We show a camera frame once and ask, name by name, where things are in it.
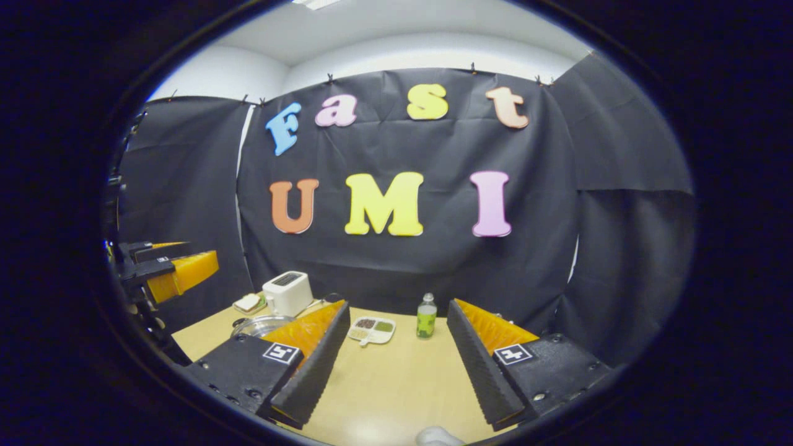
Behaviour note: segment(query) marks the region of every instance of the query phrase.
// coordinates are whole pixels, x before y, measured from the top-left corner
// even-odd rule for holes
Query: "ceiling light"
[[[325,6],[332,5],[337,3],[339,0],[292,0],[292,3],[297,3],[298,5],[303,5],[310,10],[318,10],[319,8],[324,8]]]

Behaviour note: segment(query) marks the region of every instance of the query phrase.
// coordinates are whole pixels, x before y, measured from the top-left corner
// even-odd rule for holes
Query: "ceiling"
[[[504,0],[341,0],[321,10],[286,3],[221,37],[217,44],[262,53],[294,66],[362,41],[409,33],[501,37],[583,59],[589,47]]]

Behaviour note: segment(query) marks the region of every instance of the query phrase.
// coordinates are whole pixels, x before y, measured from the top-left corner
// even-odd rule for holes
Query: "water bottle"
[[[419,305],[419,324],[416,327],[416,336],[427,339],[435,331],[435,316],[438,314],[438,307],[433,302],[435,297],[432,293],[426,293]]]

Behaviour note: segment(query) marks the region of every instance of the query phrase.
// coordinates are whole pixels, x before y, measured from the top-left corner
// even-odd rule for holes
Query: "stainless steel pot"
[[[243,317],[242,319],[237,319],[232,324],[234,329],[232,330],[231,337],[237,336],[239,334],[262,337],[267,333],[277,329],[278,327],[289,324],[294,320],[294,317],[289,316],[257,316],[253,318]]]

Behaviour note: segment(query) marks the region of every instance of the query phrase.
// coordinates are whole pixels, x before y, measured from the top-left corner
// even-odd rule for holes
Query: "white wall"
[[[292,67],[282,94],[328,80],[371,71],[448,67],[504,73],[543,82],[557,79],[577,60],[498,37],[460,33],[419,33],[384,37],[340,48]]]
[[[216,96],[249,102],[281,95],[285,64],[246,49],[212,45],[187,60],[149,100],[176,96]]]

